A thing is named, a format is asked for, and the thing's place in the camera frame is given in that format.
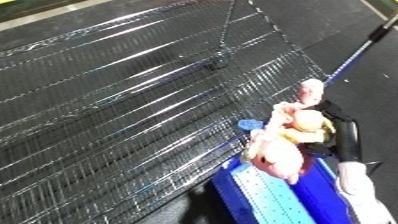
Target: wire grid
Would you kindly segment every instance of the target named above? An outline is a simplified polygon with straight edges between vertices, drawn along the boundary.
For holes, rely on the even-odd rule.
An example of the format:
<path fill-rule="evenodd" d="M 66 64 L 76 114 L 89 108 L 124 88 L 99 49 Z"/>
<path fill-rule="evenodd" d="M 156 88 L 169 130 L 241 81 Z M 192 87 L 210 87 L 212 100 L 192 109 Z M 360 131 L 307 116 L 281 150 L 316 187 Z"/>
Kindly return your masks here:
<path fill-rule="evenodd" d="M 325 77 L 253 1 L 163 4 L 0 53 L 0 223 L 136 222 Z"/>

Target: blue tray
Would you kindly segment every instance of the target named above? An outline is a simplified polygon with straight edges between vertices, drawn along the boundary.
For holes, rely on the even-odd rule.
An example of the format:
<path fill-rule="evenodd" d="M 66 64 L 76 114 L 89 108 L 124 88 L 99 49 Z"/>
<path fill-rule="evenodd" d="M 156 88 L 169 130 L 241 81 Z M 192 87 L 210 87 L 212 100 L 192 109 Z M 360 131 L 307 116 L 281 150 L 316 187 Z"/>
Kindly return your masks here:
<path fill-rule="evenodd" d="M 335 193 L 335 175 L 322 159 L 293 186 L 237 157 L 212 178 L 237 223 L 349 224 L 347 206 Z"/>

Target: pink plush toy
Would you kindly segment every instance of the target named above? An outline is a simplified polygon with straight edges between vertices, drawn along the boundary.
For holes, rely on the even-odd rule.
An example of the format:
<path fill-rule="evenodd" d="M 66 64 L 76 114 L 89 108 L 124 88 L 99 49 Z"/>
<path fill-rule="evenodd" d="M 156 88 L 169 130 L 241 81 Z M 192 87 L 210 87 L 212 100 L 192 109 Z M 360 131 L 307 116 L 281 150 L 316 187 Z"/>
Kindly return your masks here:
<path fill-rule="evenodd" d="M 265 130 L 251 133 L 249 147 L 257 153 L 250 161 L 259 170 L 295 184 L 299 178 L 304 158 L 296 145 L 280 136 L 267 136 Z"/>
<path fill-rule="evenodd" d="M 331 122 L 319 112 L 301 112 L 320 103 L 323 88 L 320 80 L 309 79 L 301 83 L 297 102 L 275 105 L 264 129 L 251 132 L 247 150 L 242 153 L 241 160 L 250 161 L 259 170 L 284 179 L 289 184 L 297 183 L 299 175 L 308 171 L 313 162 L 297 144 L 321 142 L 327 133 L 334 133 Z"/>

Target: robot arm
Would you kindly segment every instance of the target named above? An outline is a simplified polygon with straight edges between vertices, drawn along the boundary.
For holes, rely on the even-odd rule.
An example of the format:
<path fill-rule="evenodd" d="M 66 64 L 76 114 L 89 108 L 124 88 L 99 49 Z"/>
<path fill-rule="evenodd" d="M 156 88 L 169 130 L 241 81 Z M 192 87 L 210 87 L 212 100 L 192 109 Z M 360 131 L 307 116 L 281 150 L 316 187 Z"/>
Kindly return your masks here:
<path fill-rule="evenodd" d="M 333 149 L 339 160 L 336 191 L 347 203 L 353 223 L 396 224 L 388 209 L 377 200 L 374 184 L 366 174 L 357 122 L 330 101 L 321 103 L 317 109 L 331 119 L 336 128 Z"/>

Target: metal rod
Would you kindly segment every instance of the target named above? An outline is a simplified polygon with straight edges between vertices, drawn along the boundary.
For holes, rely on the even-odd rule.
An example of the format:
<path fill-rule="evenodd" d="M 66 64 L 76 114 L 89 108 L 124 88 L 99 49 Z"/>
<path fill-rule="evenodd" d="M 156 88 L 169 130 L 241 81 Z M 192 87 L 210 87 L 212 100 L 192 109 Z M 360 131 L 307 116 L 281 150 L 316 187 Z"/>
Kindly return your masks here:
<path fill-rule="evenodd" d="M 398 22 L 398 13 L 392 16 L 384 25 L 379 26 L 369 35 L 369 39 L 359 47 L 333 74 L 324 82 L 325 87 L 333 84 L 343 73 L 354 64 L 369 48 L 379 42 Z"/>

